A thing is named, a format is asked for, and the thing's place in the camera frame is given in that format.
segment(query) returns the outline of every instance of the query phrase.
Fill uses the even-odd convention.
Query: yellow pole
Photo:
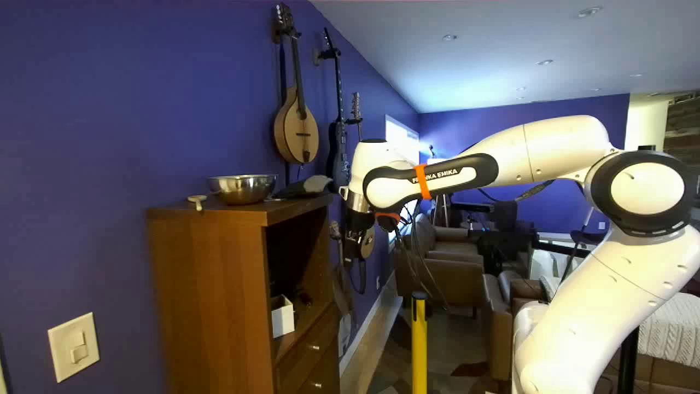
[[[425,316],[425,293],[414,293],[414,316],[412,316],[412,387],[414,394],[429,392],[429,325]]]

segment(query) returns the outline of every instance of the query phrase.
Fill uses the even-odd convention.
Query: box
[[[272,308],[272,336],[288,334],[293,328],[293,304],[288,298],[281,296],[274,299]]]

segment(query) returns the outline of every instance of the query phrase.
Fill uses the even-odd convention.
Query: window
[[[417,134],[391,115],[386,115],[386,137],[390,146],[406,162],[419,162]]]

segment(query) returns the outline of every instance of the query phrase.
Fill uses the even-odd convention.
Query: lute
[[[320,128],[306,106],[301,66],[300,66],[300,32],[293,25],[293,14],[286,4],[276,4],[278,32],[288,35],[295,85],[286,92],[283,106],[274,120],[274,137],[278,152],[293,163],[309,163],[320,151]]]

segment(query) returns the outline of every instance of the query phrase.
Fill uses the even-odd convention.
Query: metal bowl
[[[261,175],[218,175],[213,178],[213,192],[229,206],[258,204],[276,188],[276,176]]]

